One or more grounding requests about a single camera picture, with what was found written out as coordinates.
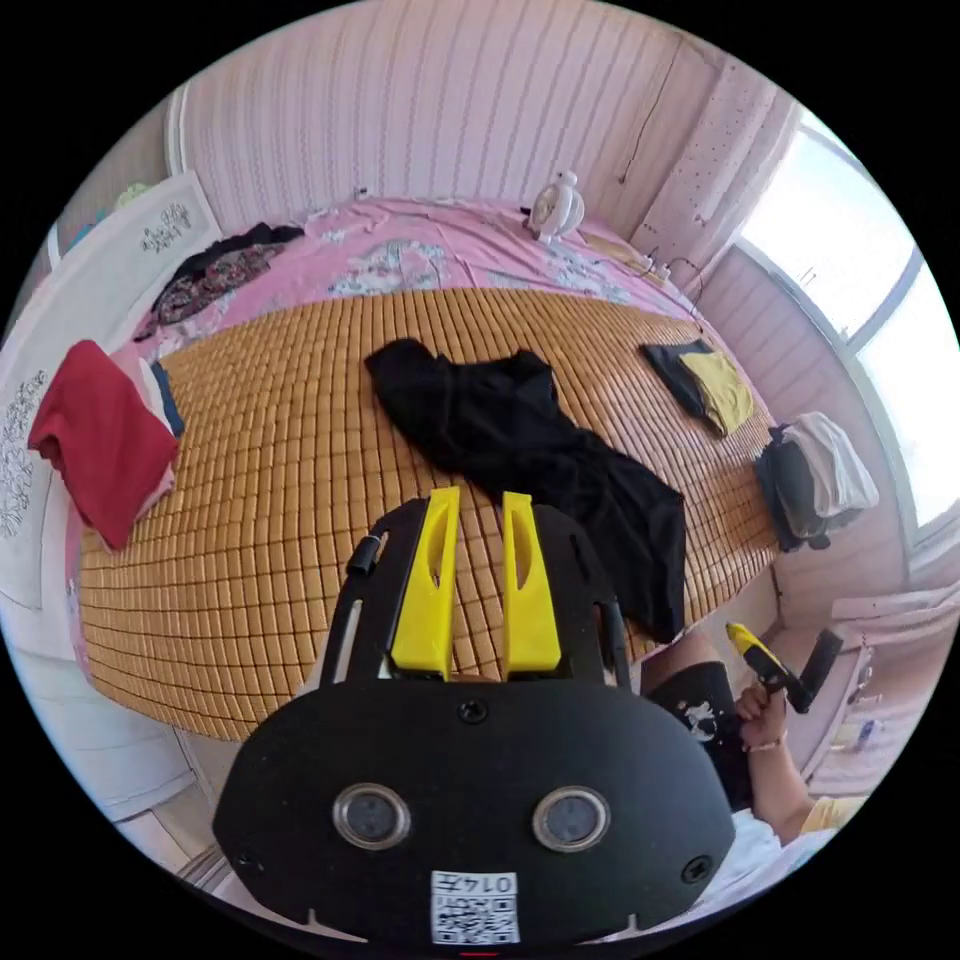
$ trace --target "screw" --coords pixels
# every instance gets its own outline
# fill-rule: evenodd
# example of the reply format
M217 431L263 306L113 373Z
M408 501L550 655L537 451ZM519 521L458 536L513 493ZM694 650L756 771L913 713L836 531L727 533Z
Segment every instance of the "screw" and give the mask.
M253 858L246 853L241 853L237 857L237 865L241 867L252 867L257 873L263 873L263 864L259 862L254 862Z
M464 723L483 723L488 713L487 705L482 700L464 700L457 707L457 716Z
M713 866L713 860L704 855L694 857L681 871L680 879L684 883L699 883Z

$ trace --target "bracelet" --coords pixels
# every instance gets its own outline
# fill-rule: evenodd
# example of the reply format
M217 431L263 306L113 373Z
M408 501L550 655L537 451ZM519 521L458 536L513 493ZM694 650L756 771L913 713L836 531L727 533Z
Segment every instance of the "bracelet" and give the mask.
M759 747L748 747L746 744L743 745L744 753L762 753L764 750L775 750L777 747L782 747L787 739L787 731L784 730L783 733L777 737L776 740L771 740L769 743L761 743Z

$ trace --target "red towel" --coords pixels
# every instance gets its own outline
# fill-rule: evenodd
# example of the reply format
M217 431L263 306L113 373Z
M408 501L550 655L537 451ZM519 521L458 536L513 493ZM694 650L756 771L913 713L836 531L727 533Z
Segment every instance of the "red towel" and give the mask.
M27 446L60 472L84 523L121 550L178 443L130 378L92 340L81 340L50 382Z

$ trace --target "qr code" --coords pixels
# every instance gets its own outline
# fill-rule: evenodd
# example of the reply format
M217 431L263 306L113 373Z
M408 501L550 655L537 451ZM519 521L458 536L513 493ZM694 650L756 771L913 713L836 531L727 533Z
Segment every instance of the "qr code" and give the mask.
M515 873L431 874L434 943L519 943Z

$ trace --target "yellow handle tool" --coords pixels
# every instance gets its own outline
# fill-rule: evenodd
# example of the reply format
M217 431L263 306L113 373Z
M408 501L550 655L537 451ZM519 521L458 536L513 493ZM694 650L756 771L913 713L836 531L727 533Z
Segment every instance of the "yellow handle tool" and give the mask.
M786 688L787 699L797 713L806 713L810 709L843 647L843 641L835 633L822 630L798 677L743 624L728 623L727 636L768 692Z
M390 655L401 670L450 679L460 488L430 493Z
M505 679L515 673L549 672L560 662L560 638L532 504L525 493L503 495Z

